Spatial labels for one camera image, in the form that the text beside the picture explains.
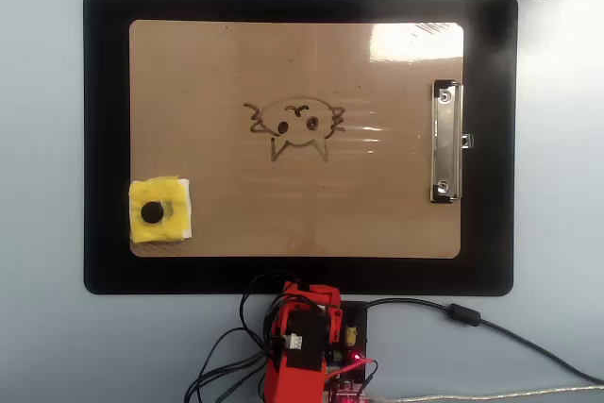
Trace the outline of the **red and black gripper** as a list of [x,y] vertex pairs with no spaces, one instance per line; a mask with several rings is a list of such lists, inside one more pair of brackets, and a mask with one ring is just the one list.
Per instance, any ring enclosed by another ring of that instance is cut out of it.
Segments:
[[283,291],[285,294],[301,295],[320,308],[327,310],[330,320],[328,342],[336,344],[340,341],[343,311],[341,310],[341,294],[337,288],[324,284],[307,285],[287,280]]

